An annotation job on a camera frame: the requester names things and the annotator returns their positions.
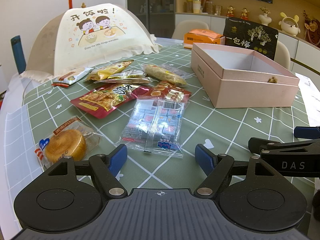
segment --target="beige chair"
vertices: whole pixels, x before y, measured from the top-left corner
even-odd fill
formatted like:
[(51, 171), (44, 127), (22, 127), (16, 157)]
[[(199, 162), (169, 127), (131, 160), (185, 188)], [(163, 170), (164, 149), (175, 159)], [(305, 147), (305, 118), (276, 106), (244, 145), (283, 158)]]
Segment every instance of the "beige chair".
[(176, 40), (183, 40), (184, 35), (194, 29), (209, 30), (209, 26), (207, 25), (207, 23), (200, 21), (182, 21), (179, 22), (176, 26), (172, 38)]
[(290, 70), (290, 53), (288, 48), (280, 41), (277, 41), (276, 53), (274, 61), (280, 64), (282, 67)]

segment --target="white heart print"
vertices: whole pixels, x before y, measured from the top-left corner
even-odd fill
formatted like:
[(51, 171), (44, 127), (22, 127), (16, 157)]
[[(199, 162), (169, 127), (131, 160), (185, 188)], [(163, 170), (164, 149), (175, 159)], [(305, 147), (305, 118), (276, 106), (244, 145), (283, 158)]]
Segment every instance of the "white heart print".
[(214, 148), (212, 142), (209, 139), (205, 139), (205, 144), (203, 145), (204, 147), (206, 147), (207, 149), (211, 149)]

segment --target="plastic wrapper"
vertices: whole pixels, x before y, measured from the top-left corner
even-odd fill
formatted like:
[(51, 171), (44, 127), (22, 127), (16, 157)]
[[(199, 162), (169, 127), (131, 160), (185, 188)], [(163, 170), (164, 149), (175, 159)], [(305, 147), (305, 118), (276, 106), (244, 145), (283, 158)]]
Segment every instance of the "plastic wrapper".
[(132, 60), (129, 61), (119, 61), (115, 63), (108, 63), (108, 64), (100, 64), (97, 67), (98, 69), (92, 70), (87, 80), (103, 80), (107, 79), (109, 76), (123, 71), (127, 66), (129, 66), (133, 62)]
[(166, 99), (175, 102), (187, 102), (191, 92), (178, 88), (167, 81), (161, 81), (151, 90), (149, 90), (145, 96), (151, 96), (153, 98)]
[(148, 92), (150, 87), (135, 84), (106, 84), (93, 89), (70, 102), (76, 107), (101, 119), (121, 104)]
[(147, 73), (139, 69), (131, 69), (128, 71), (122, 71), (120, 73), (113, 74), (108, 77), (108, 79), (128, 79), (128, 78), (137, 78), (145, 77)]
[(96, 81), (95, 83), (102, 82), (102, 83), (149, 84), (153, 81), (155, 80), (150, 77), (139, 77), (139, 78), (105, 79), (105, 80)]
[(80, 79), (82, 79), (85, 75), (87, 75), (92, 68), (84, 68), (84, 67), (79, 67), (79, 68), (73, 68), (67, 73), (57, 77), (52, 85), (53, 86), (61, 86), (61, 87), (68, 87), (72, 85), (73, 83), (78, 82)]
[(74, 116), (41, 139), (36, 144), (35, 153), (46, 168), (66, 155), (80, 161), (99, 144), (100, 136)]
[(138, 97), (118, 144), (162, 155), (183, 157), (179, 141), (187, 103)]
[(185, 86), (187, 84), (185, 78), (191, 77), (191, 74), (167, 65), (156, 66), (152, 64), (143, 64), (141, 65), (141, 68), (148, 75), (162, 81), (168, 81), (177, 86)]

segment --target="cartoon bowl of rice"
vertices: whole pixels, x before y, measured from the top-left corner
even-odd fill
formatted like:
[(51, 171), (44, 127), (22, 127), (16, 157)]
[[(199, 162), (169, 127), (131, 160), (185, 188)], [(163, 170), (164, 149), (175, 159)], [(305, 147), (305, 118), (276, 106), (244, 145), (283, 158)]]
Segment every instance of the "cartoon bowl of rice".
[(94, 43), (97, 40), (97, 35), (90, 33), (86, 36), (85, 40), (89, 43)]
[(108, 38), (111, 38), (116, 35), (116, 30), (113, 28), (107, 28), (107, 30), (104, 32), (104, 35)]

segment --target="orange package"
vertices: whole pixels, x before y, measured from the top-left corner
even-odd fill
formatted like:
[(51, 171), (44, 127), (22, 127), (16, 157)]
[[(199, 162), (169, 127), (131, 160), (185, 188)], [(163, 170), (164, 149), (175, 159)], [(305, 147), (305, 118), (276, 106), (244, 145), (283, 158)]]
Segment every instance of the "orange package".
[(210, 30), (195, 29), (184, 35), (183, 46), (192, 49), (194, 42), (224, 45), (225, 36)]

